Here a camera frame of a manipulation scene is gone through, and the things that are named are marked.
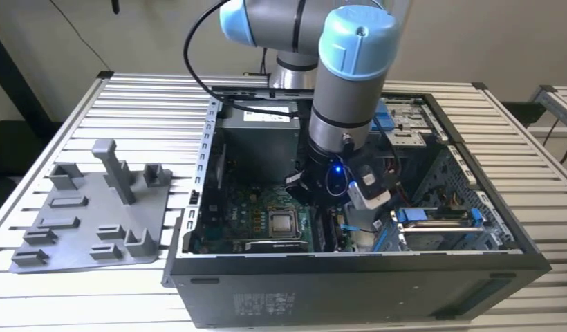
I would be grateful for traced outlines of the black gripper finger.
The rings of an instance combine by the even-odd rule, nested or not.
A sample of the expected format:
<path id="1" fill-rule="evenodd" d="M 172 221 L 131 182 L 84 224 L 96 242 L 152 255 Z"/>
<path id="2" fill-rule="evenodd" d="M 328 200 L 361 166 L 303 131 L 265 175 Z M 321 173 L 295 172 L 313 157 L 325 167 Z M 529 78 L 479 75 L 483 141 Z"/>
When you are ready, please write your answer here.
<path id="1" fill-rule="evenodd" d="M 287 194 L 304 206 L 319 206 L 321 185 L 313 172 L 300 171 L 285 177 Z"/>

